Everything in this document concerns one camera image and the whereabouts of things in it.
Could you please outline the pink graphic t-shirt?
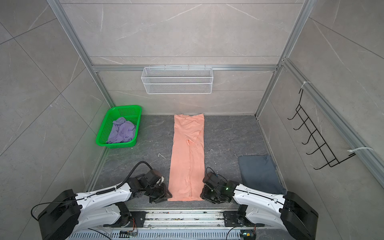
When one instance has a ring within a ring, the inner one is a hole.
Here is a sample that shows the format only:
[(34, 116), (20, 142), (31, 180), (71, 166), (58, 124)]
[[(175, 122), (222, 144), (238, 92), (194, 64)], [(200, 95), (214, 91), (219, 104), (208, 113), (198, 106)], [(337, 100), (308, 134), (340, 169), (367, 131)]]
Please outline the pink graphic t-shirt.
[(169, 177), (169, 202), (201, 201), (205, 177), (205, 117), (174, 116), (174, 138)]

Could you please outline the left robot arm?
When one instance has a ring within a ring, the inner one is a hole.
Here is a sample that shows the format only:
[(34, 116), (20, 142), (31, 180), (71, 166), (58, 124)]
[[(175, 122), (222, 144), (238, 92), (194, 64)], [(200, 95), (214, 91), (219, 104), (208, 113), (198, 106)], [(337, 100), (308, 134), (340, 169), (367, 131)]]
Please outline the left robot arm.
[(148, 196), (150, 203), (172, 197), (163, 177), (149, 180), (144, 175), (98, 191), (63, 191), (38, 215), (42, 239), (65, 240), (72, 233), (94, 227), (125, 227), (133, 222), (126, 202)]

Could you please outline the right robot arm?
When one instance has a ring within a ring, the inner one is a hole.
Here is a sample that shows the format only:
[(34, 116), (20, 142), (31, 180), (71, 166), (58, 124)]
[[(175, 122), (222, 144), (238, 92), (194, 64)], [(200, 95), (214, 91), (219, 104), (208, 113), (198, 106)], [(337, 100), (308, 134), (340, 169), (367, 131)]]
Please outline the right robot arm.
[(237, 218), (243, 225), (264, 224), (287, 231), (296, 240), (314, 240), (319, 214), (299, 195), (265, 193), (214, 173), (204, 179), (201, 198), (213, 204), (235, 202), (240, 205)]

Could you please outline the folded blue-grey t-shirt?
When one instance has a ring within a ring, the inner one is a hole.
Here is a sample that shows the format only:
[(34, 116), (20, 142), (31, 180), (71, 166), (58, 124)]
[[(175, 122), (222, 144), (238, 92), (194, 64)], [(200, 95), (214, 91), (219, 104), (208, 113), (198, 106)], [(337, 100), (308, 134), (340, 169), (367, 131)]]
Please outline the folded blue-grey t-shirt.
[(271, 156), (240, 156), (238, 163), (246, 187), (270, 194), (286, 194)]

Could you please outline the purple t-shirt in basket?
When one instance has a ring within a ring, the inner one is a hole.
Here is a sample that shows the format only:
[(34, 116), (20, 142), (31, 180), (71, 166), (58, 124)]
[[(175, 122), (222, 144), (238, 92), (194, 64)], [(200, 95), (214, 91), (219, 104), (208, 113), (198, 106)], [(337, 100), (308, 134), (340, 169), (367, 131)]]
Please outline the purple t-shirt in basket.
[(136, 136), (136, 126), (120, 117), (113, 121), (113, 127), (107, 140), (107, 144), (128, 143)]

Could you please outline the green plastic laundry basket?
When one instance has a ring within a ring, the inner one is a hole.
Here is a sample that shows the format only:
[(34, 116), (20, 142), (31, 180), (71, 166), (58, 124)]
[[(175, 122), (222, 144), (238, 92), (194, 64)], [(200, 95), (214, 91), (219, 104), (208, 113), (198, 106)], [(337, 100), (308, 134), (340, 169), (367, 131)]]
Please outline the green plastic laundry basket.
[(119, 106), (107, 111), (96, 138), (96, 144), (109, 149), (136, 145), (142, 107)]

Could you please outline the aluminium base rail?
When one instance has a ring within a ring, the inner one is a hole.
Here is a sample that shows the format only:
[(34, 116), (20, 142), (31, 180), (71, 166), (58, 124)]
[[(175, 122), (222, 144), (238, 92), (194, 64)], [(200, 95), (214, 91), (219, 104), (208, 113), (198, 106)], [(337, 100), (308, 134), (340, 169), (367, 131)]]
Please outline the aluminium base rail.
[(231, 217), (235, 210), (146, 210), (136, 213), (136, 227), (94, 227), (70, 240), (291, 240), (285, 230), (268, 225), (244, 226)]

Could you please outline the aluminium frame profile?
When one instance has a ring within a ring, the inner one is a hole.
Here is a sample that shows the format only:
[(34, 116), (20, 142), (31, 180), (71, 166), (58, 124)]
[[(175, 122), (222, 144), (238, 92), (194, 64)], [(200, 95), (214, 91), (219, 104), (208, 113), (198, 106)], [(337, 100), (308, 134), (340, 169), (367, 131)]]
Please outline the aluminium frame profile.
[[(48, 1), (49, 6), (56, 15), (59, 23), (70, 39), (75, 50), (79, 54), (81, 60), (86, 66), (86, 69), (90, 73), (92, 79), (96, 83), (98, 89), (106, 99), (110, 107), (114, 107), (115, 103), (108, 93), (103, 81), (97, 75), (98, 71), (143, 71), (145, 65), (97, 65), (94, 66), (90, 60), (88, 53), (79, 40), (67, 14), (59, 1)], [(301, 85), (300, 93), (306, 93), (311, 100), (320, 108), (323, 114), (328, 118), (334, 128), (344, 138), (347, 144), (353, 148), (353, 153), (356, 154), (363, 164), (368, 168), (371, 174), (379, 182), (380, 185), (384, 184), (384, 163), (381, 158), (374, 152), (374, 150), (368, 148), (368, 144), (362, 139), (362, 137), (352, 128), (350, 124), (340, 115), (340, 113), (326, 100), (321, 92), (311, 84), (306, 76), (295, 66), (295, 64), (289, 59), (288, 55), (294, 48), (294, 44), (304, 27), (304, 22), (308, 19), (310, 11), (313, 9), (315, 1), (305, 1), (304, 6), (299, 14), (299, 18), (295, 23), (293, 33), (290, 35), (287, 45), (284, 48), (283, 55), (275, 65), (158, 65), (158, 69), (177, 69), (182, 72), (187, 72), (191, 69), (198, 68), (207, 69), (210, 68), (213, 71), (273, 71), (274, 74), (268, 87), (262, 97), (261, 105), (256, 111), (256, 116), (260, 116), (267, 99), (270, 97), (273, 87), (277, 83), (283, 69), (286, 69), (293, 75), (293, 77), (299, 81)]]

